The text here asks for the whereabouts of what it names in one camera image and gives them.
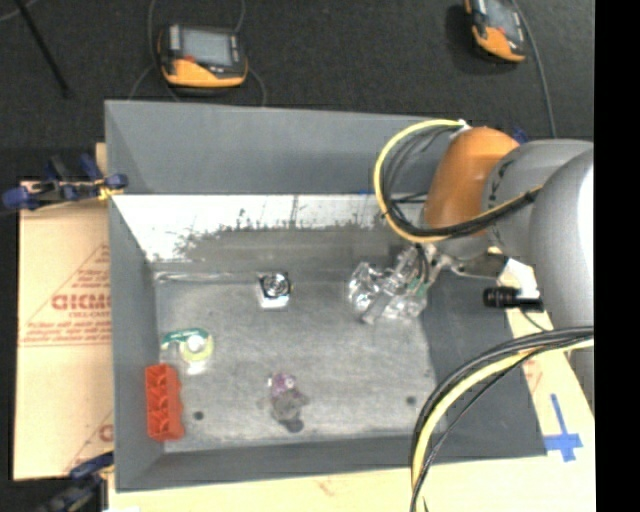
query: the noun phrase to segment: cardboard sheet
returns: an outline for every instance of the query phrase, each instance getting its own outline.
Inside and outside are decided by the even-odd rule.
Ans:
[[[21,213],[13,476],[65,476],[113,446],[104,203]]]

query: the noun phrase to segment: clamp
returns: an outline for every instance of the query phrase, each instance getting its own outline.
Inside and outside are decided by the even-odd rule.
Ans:
[[[69,473],[74,484],[56,494],[33,512],[77,512],[93,499],[102,488],[100,472],[113,465],[113,452],[107,452],[75,467]]]
[[[2,202],[8,210],[36,210],[43,206],[94,197],[106,199],[129,184],[125,174],[105,177],[88,153],[80,156],[80,167],[88,181],[65,179],[70,172],[60,156],[55,155],[45,165],[44,180],[7,190],[2,194]]]

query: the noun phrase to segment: blue cross mark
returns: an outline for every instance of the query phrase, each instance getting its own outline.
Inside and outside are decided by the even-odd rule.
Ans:
[[[560,410],[560,403],[558,402],[558,397],[554,393],[551,394],[551,402],[553,403],[553,408],[556,411],[556,417],[560,424],[561,433],[552,436],[544,436],[545,448],[547,451],[560,450],[562,460],[564,462],[576,460],[576,455],[573,450],[575,448],[582,448],[583,445],[582,441],[580,441],[580,436],[578,434],[569,434],[567,432],[567,426],[564,423],[562,411]]]

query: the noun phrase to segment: red plastic toy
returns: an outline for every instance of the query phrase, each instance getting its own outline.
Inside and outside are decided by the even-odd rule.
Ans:
[[[145,368],[147,433],[156,441],[175,441],[184,436],[180,421],[180,380],[175,368],[156,364]]]

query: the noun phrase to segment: transparent object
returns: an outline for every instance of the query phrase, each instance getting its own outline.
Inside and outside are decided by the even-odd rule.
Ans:
[[[349,280],[348,300],[365,323],[381,316],[414,318],[427,307],[427,278],[426,258],[410,246],[398,255],[394,268],[383,272],[361,262]]]
[[[269,378],[271,415],[291,433],[304,428],[300,415],[302,407],[309,403],[309,397],[298,389],[296,378],[288,373],[276,373]]]

